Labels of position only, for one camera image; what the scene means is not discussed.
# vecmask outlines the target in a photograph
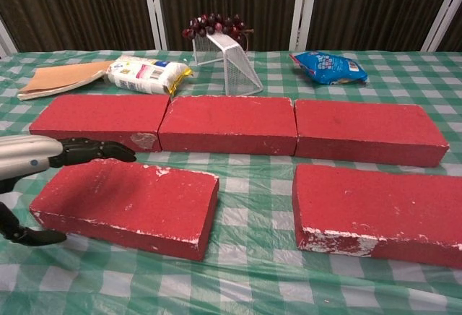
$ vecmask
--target grape bunch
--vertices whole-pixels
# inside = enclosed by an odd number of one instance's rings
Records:
[[[229,35],[241,43],[244,38],[247,38],[247,34],[252,33],[253,30],[246,28],[244,21],[238,14],[234,17],[222,17],[220,14],[211,13],[189,20],[188,28],[184,29],[181,34],[184,38],[193,40],[197,35],[205,37],[207,33],[213,35],[215,32]]]

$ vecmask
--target table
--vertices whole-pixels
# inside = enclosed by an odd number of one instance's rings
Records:
[[[192,61],[192,53],[125,52]],[[462,176],[462,53],[338,52],[357,59],[367,86],[315,86],[288,52],[248,53],[259,95],[416,103],[450,143],[437,168],[333,162],[285,156],[144,153],[142,163],[216,173],[219,204],[203,262],[70,235],[28,248],[0,241],[2,314],[434,314],[462,311],[462,270],[301,252],[295,247],[291,185],[295,165],[341,165],[395,173]],[[53,98],[20,102],[36,66],[116,59],[120,51],[19,53],[0,61],[0,135],[28,133]],[[179,95],[223,94],[222,64],[198,68]],[[73,93],[127,94],[100,80]],[[28,204],[57,170],[22,179],[5,202],[37,227]]]

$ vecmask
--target blue plastic bag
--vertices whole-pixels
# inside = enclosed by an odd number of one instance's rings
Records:
[[[367,73],[359,64],[342,56],[319,51],[291,55],[292,59],[314,81],[323,85],[365,82]]]

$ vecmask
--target white wire basket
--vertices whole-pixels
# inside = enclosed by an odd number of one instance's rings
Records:
[[[193,39],[194,59],[198,66],[216,61],[224,62],[225,94],[245,96],[263,90],[245,51],[228,35],[214,33]]]

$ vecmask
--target white pole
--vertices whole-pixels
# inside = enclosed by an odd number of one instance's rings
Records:
[[[444,0],[441,4],[433,25],[425,38],[421,51],[436,51],[453,21],[462,0]]]
[[[302,16],[302,3],[303,0],[295,0],[294,4],[294,17],[292,18],[292,29],[290,31],[290,42],[289,42],[289,50],[295,50],[295,46],[297,45],[297,37],[298,37],[298,27],[300,25],[300,17]]]
[[[156,10],[156,16],[157,16],[157,25],[158,25],[159,32],[160,32],[160,42],[162,44],[162,49],[168,50],[167,37],[166,37],[166,32],[165,32],[164,14],[163,14],[162,5],[160,2],[161,0],[154,0],[154,7]]]
[[[16,46],[5,27],[3,19],[0,17],[0,57],[4,58],[17,53]]]
[[[314,4],[315,0],[305,0],[304,2],[302,12],[302,25],[300,27],[298,44],[295,49],[297,51],[304,51],[306,49],[306,43],[308,41],[308,33],[310,32],[310,23]]]
[[[154,37],[154,45],[157,50],[162,49],[159,37],[159,28],[157,27],[156,11],[154,9],[154,0],[146,0],[147,11],[149,12],[149,20],[151,22],[152,36]]]

